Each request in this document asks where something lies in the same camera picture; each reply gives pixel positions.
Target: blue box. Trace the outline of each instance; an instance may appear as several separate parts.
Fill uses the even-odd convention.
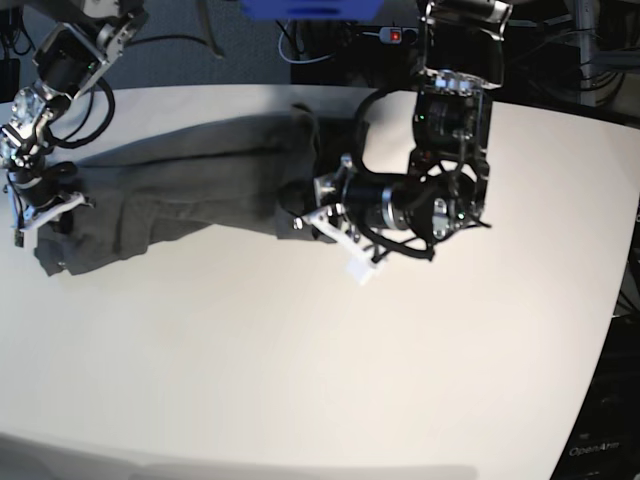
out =
[[[384,0],[243,0],[256,20],[371,20]]]

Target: grey floor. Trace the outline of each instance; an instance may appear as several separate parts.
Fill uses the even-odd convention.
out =
[[[147,0],[150,19],[139,38],[170,33],[200,36],[192,0]],[[241,11],[240,4],[211,0],[210,10],[216,39],[227,58],[216,60],[204,47],[184,41],[168,41],[138,46],[108,73],[115,89],[166,85],[203,84],[286,84],[289,65],[278,55],[280,35],[274,22],[254,22]],[[415,0],[387,0],[376,22],[416,24]],[[53,28],[53,22],[31,9],[25,11],[25,24],[36,45]],[[26,57],[22,61],[21,84],[36,78],[35,67]]]

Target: table surface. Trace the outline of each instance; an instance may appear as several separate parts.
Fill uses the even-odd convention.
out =
[[[120,91],[107,133],[58,158],[295,101],[350,113],[366,93]],[[414,101],[396,93],[372,111],[370,168],[406,169]],[[103,99],[93,125],[100,111]],[[337,247],[219,227],[49,279],[7,229],[0,432],[232,466],[248,480],[285,470],[296,479],[548,479],[614,309],[638,151],[639,131],[497,104],[486,211],[494,228],[452,239],[432,264],[395,256],[364,288]],[[2,202],[0,224],[9,222]]]

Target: fabric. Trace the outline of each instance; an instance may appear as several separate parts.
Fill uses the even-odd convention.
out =
[[[290,187],[311,185],[320,145],[319,122],[299,106],[291,115],[202,125],[88,159],[75,182],[95,207],[73,211],[69,234],[56,224],[41,228],[35,255],[48,275],[79,275],[211,225],[315,240],[312,229],[292,228],[305,207],[304,189]]]

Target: white table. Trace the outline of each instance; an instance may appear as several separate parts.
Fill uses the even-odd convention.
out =
[[[365,94],[122,91],[113,126],[77,155],[292,101],[350,112]],[[374,109],[371,168],[406,168],[413,106],[399,93]],[[394,256],[365,288],[337,247],[217,227],[49,279],[7,229],[0,432],[137,462],[122,478],[172,464],[242,480],[548,479],[609,327],[639,151],[638,131],[497,104],[494,229],[433,264]]]

